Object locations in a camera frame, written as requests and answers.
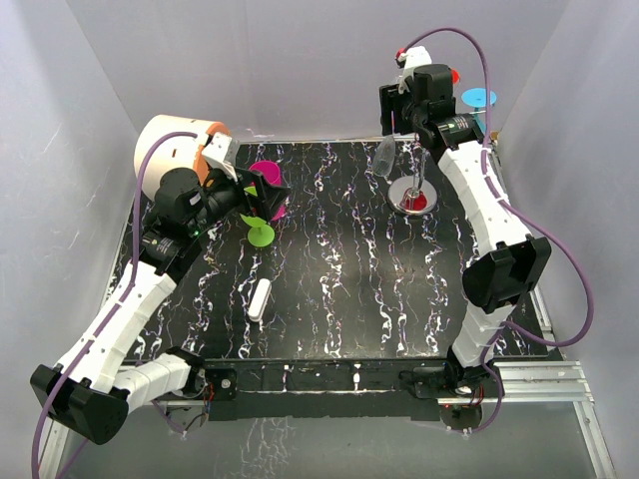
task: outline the magenta cup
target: magenta cup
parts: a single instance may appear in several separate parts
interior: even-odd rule
[[[261,162],[253,163],[249,167],[249,171],[262,173],[264,175],[264,179],[276,187],[279,187],[282,184],[282,172],[280,171],[280,166],[275,162],[262,160]],[[272,221],[279,220],[284,216],[285,212],[286,210],[284,205],[282,205],[276,215],[272,218]]]

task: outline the silver stand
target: silver stand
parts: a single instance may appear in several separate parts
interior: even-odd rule
[[[396,212],[419,217],[430,212],[437,204],[437,191],[425,181],[426,152],[421,157],[421,165],[413,176],[401,177],[388,189],[388,203]]]

